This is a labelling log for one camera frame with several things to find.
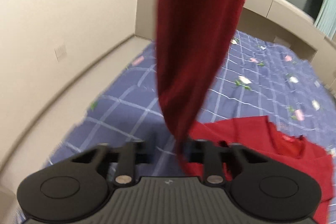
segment electrical socket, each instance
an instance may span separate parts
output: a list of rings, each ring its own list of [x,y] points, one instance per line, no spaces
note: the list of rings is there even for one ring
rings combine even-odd
[[[66,58],[68,54],[67,54],[67,49],[65,47],[65,44],[62,44],[62,45],[56,47],[55,48],[55,54],[56,54],[56,58],[57,58],[58,62],[60,62],[64,58]]]

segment bed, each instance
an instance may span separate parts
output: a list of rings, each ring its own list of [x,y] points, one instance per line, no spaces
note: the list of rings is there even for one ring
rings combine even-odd
[[[84,121],[74,128],[46,165],[98,143],[113,147],[144,140],[157,133],[154,164],[139,167],[139,175],[183,175],[174,155],[156,93],[155,45],[150,44],[99,96]],[[328,151],[336,148],[336,108],[308,61],[282,45],[236,31],[230,50],[210,87],[198,121],[268,115],[278,130],[306,136]],[[109,175],[113,176],[115,165]],[[330,222],[336,222],[336,200]],[[24,220],[17,211],[14,223]]]

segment metal bolt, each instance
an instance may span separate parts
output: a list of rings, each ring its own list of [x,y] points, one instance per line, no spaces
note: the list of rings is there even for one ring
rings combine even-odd
[[[221,176],[218,175],[211,175],[207,177],[207,182],[212,184],[219,184],[222,183],[224,179]]]
[[[128,175],[120,175],[115,178],[115,181],[119,184],[127,184],[132,181],[132,178]]]

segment red sleeve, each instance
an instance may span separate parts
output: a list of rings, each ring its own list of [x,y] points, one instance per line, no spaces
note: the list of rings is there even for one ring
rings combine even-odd
[[[177,145],[186,139],[223,62],[244,1],[158,1],[157,88]]]

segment cabinet door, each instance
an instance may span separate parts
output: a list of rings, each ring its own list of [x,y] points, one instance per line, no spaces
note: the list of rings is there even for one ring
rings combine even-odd
[[[336,72],[336,49],[327,40],[319,48],[311,61],[316,75],[327,85],[331,85]]]

